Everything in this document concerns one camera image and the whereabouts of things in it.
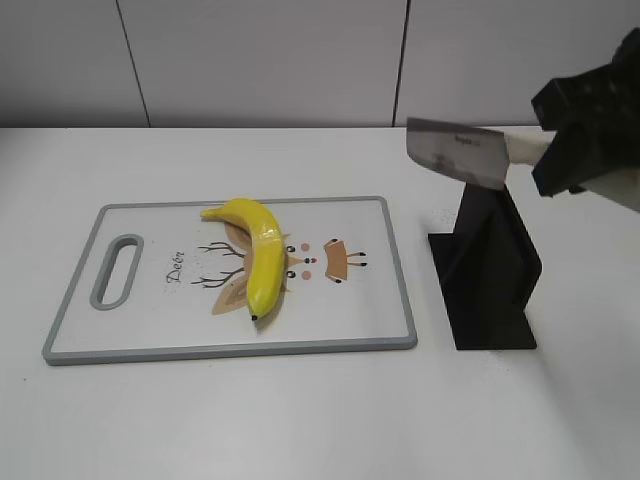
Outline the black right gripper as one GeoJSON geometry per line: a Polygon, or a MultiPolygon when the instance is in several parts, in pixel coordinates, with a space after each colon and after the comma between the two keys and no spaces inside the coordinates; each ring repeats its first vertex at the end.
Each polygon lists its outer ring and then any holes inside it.
{"type": "Polygon", "coordinates": [[[541,196],[638,169],[639,29],[628,32],[608,63],[549,80],[531,105],[541,129],[554,133],[532,172],[541,196]]]}

